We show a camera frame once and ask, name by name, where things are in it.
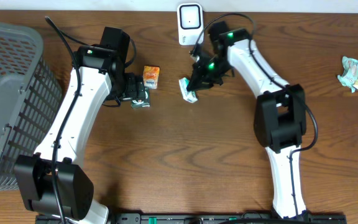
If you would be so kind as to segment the orange tissue pack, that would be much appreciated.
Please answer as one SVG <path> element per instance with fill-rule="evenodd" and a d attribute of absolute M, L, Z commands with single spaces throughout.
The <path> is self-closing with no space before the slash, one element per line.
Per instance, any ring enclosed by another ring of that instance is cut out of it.
<path fill-rule="evenodd" d="M 158 88 L 160 67 L 145 66 L 143 71 L 144 86 L 150 89 Z"/>

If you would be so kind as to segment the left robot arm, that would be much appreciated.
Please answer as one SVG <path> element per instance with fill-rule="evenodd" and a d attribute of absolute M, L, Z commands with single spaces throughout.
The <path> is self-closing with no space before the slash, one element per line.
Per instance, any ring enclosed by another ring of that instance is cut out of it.
<path fill-rule="evenodd" d="M 99 44 L 73 53 L 70 86 L 47 135 L 33 155 L 20 155 L 14 174 L 27 210 L 57 223 L 107 223 L 109 210 L 94 197 L 82 169 L 85 147 L 105 101 L 119 107 L 147 94 L 142 77 L 127 73 L 134 41 L 122 29 L 105 27 Z"/>

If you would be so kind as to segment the green tissue pack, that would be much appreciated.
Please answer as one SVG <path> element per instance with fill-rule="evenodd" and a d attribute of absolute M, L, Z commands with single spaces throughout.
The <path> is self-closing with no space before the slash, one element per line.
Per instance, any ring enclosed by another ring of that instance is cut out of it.
<path fill-rule="evenodd" d="M 186 88 L 189 84 L 189 79 L 187 78 L 181 78 L 179 79 L 179 86 L 182 93 L 182 97 L 185 101 L 189 103 L 195 103 L 198 101 L 198 98 L 196 96 L 196 93 L 194 91 L 188 91 Z"/>

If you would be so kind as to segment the mint green pouch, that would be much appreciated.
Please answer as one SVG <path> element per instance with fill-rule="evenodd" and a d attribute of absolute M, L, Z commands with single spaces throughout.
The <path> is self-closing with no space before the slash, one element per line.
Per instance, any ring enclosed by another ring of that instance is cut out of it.
<path fill-rule="evenodd" d="M 358 60 L 343 56 L 342 66 L 344 68 L 344 72 L 342 75 L 338 75 L 337 79 L 342 86 L 350 88 L 351 93 L 354 93 L 356 91 L 354 84 L 358 79 Z"/>

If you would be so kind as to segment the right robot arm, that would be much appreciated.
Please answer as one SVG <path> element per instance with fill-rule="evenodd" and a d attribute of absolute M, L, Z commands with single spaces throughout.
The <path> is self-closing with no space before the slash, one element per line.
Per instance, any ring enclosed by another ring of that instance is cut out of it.
<path fill-rule="evenodd" d="M 236 70 L 256 98 L 254 133 L 266 150 L 273 178 L 273 210 L 280 218 L 298 218 L 306 206 L 300 186 L 299 155 L 306 133 L 306 111 L 300 85 L 282 79 L 259 52 L 245 29 L 230 30 L 224 21 L 212 24 L 208 35 L 214 54 L 197 44 L 187 91 L 207 90 L 223 84 L 229 70 Z"/>

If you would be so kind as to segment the dark green round-logo packet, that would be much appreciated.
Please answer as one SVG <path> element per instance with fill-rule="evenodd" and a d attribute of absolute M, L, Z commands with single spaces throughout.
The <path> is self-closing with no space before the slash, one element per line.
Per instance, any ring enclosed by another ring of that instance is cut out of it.
<path fill-rule="evenodd" d="M 132 100 L 131 107 L 133 109 L 150 107 L 150 93 L 148 88 L 145 88 L 145 98 L 141 100 Z"/>

